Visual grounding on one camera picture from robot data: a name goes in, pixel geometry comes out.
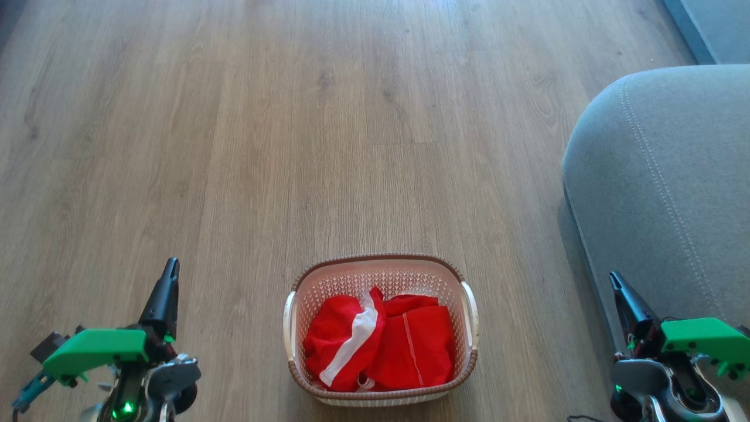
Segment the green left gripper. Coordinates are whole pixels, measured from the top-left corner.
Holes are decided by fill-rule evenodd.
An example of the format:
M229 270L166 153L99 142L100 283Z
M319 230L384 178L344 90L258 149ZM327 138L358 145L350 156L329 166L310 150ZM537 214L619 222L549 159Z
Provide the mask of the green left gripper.
M155 368L177 357L180 262L170 257L155 283L139 325L116 329L83 329L42 361L43 370L64 386L72 387L86 372L102 366L126 364Z

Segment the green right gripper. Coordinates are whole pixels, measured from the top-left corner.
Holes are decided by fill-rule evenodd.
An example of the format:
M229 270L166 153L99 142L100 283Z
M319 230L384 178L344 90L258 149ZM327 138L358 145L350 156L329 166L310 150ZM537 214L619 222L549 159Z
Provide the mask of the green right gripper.
M621 330L630 355L659 359L667 353L709 357L719 377L747 376L748 329L732 328L718 318L660 319L646 300L617 271L609 273Z

